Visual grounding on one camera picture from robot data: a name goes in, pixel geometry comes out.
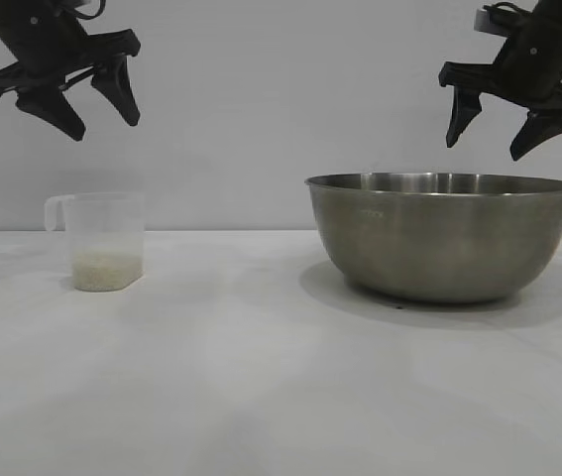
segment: stainless steel bowl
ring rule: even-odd
[[[351,281],[394,297],[507,297],[562,238],[562,181],[464,174],[309,178],[322,242]]]

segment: bowl rim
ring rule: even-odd
[[[528,191],[521,193],[449,193],[438,191],[396,191],[396,190],[368,190],[364,188],[349,188],[346,186],[327,185],[316,183],[317,179],[332,179],[341,177],[369,177],[369,176],[465,176],[465,177],[495,177],[504,179],[529,179],[541,180],[562,185],[562,180],[557,178],[542,178],[542,177],[529,177],[529,176],[506,176],[503,174],[468,174],[468,173],[451,173],[451,172],[366,172],[355,174],[331,174],[324,176],[313,176],[307,178],[304,182],[309,187],[324,188],[330,190],[338,190],[352,193],[364,193],[374,195],[418,195],[418,196],[445,196],[445,197],[499,197],[511,198],[516,196],[542,196],[542,195],[560,195],[561,190],[550,191]]]

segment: plastic measuring cup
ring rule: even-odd
[[[105,192],[53,196],[45,228],[57,228],[58,209],[69,239],[73,286],[105,292],[126,288],[144,273],[144,197]]]

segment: white table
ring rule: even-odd
[[[519,297],[349,288],[315,232],[150,233],[73,291],[0,233],[0,476],[562,476],[562,245]]]

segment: white wall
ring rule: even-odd
[[[523,0],[531,8],[535,2]],[[471,0],[111,0],[90,33],[133,28],[143,119],[77,86],[82,144],[0,99],[0,229],[40,229],[53,194],[144,188],[152,228],[312,227],[303,180],[365,171],[562,179],[562,137],[514,164],[525,111],[493,97],[453,150],[446,60],[489,62]],[[11,62],[0,44],[0,67]]]

